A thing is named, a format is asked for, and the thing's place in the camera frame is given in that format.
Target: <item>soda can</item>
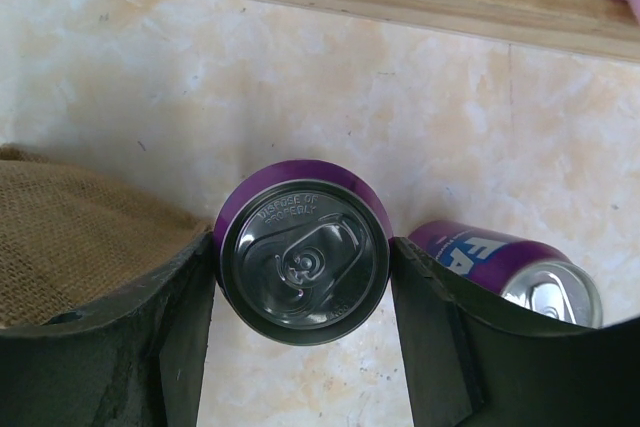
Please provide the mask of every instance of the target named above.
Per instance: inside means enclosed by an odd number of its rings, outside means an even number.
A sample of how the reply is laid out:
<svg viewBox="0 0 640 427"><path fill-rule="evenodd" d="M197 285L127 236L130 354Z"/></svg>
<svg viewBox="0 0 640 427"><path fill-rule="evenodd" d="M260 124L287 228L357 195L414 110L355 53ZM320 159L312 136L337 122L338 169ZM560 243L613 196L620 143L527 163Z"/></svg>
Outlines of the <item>soda can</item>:
<svg viewBox="0 0 640 427"><path fill-rule="evenodd" d="M266 167L242 182L214 227L218 283L250 327L316 345L360 326L389 279L391 223L355 174L318 160Z"/></svg>
<svg viewBox="0 0 640 427"><path fill-rule="evenodd" d="M547 244L442 220L419 227L409 239L445 267L521 307L585 327L602 325L593 280Z"/></svg>

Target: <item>can lid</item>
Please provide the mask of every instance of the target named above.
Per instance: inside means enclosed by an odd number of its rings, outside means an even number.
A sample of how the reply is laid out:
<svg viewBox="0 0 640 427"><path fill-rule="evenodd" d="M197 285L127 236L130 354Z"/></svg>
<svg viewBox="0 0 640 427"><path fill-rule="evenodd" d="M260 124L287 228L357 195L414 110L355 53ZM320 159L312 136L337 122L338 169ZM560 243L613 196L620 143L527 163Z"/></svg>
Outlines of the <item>can lid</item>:
<svg viewBox="0 0 640 427"><path fill-rule="evenodd" d="M602 326L602 304L593 280L568 262L545 261L526 267L505 286L502 297L563 322Z"/></svg>
<svg viewBox="0 0 640 427"><path fill-rule="evenodd" d="M386 235L367 205L341 187L280 184L245 207L233 226L222 252L224 288L245 321L269 337L333 340L362 323L384 293Z"/></svg>

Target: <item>brown burlap fabric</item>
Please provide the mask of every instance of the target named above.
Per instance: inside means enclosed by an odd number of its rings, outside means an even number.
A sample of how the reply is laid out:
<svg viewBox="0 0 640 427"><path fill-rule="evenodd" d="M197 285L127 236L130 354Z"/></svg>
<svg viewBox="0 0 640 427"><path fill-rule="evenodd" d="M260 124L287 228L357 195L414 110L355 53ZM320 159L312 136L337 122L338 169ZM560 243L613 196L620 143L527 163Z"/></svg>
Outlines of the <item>brown burlap fabric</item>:
<svg viewBox="0 0 640 427"><path fill-rule="evenodd" d="M42 324L169 260L208 224L87 170L0 147L0 326Z"/></svg>

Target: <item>can logo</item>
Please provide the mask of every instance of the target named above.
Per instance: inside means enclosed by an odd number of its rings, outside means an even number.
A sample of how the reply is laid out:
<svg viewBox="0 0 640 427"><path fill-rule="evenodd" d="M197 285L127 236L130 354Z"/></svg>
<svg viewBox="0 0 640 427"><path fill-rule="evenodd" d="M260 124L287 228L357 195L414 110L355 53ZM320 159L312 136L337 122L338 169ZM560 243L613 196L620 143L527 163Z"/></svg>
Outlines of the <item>can logo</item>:
<svg viewBox="0 0 640 427"><path fill-rule="evenodd" d="M440 237L427 251L435 253L434 258L456 274L469 275L476 265L489 262L505 245L506 242L478 237L465 230L450 238Z"/></svg>

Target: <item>marble surface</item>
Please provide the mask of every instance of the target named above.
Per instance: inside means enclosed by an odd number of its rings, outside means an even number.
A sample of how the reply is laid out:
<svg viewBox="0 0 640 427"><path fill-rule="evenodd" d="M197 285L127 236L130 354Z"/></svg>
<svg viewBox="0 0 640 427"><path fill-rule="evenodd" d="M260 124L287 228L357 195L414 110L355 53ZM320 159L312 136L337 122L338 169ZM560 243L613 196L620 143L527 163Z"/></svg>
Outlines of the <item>marble surface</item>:
<svg viewBox="0 0 640 427"><path fill-rule="evenodd" d="M449 217L548 242L605 321L640 312L640 66L245 0L0 0L0 140L214 217L292 157L353 170L398 234ZM199 425L412 425L393 306L292 348L222 296Z"/></svg>

